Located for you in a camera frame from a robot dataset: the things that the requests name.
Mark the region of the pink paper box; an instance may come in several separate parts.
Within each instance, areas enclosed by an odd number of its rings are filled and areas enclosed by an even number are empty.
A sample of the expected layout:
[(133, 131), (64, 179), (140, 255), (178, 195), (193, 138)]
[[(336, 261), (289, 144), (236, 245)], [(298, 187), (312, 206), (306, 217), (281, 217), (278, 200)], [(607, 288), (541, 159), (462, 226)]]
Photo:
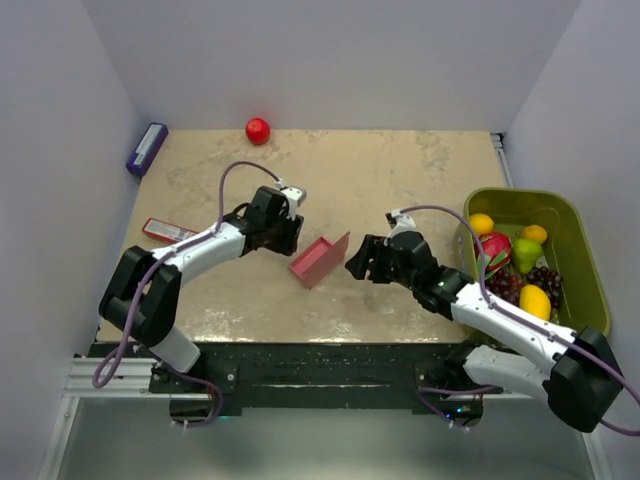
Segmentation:
[(319, 237), (289, 264), (289, 272), (304, 288), (314, 288), (344, 262), (349, 239), (349, 232), (335, 243), (325, 237)]

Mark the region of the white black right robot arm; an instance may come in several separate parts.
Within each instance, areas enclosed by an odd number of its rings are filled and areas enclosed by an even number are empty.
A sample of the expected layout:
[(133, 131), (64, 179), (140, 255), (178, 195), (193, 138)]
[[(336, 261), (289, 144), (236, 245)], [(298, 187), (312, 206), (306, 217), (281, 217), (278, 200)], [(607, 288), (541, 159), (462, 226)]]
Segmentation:
[(621, 369), (601, 332), (576, 332), (487, 294), (469, 275), (439, 264), (417, 231), (366, 235), (345, 267), (356, 280), (399, 284), (424, 309), (508, 347), (502, 352), (479, 345), (450, 363), (445, 379), (456, 392), (478, 384), (522, 393), (546, 402), (566, 425), (590, 433), (623, 388)]

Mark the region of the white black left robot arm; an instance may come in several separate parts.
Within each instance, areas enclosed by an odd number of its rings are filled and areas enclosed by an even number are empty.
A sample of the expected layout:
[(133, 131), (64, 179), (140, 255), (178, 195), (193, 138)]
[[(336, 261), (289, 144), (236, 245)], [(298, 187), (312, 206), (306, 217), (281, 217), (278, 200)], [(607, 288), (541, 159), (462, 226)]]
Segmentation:
[(183, 391), (200, 390), (207, 380), (201, 351), (175, 325), (181, 288), (261, 248), (293, 255), (304, 222), (297, 210), (306, 196), (299, 187), (262, 186), (251, 202), (196, 235), (154, 250), (127, 249), (101, 299), (100, 316), (173, 367), (171, 378)]

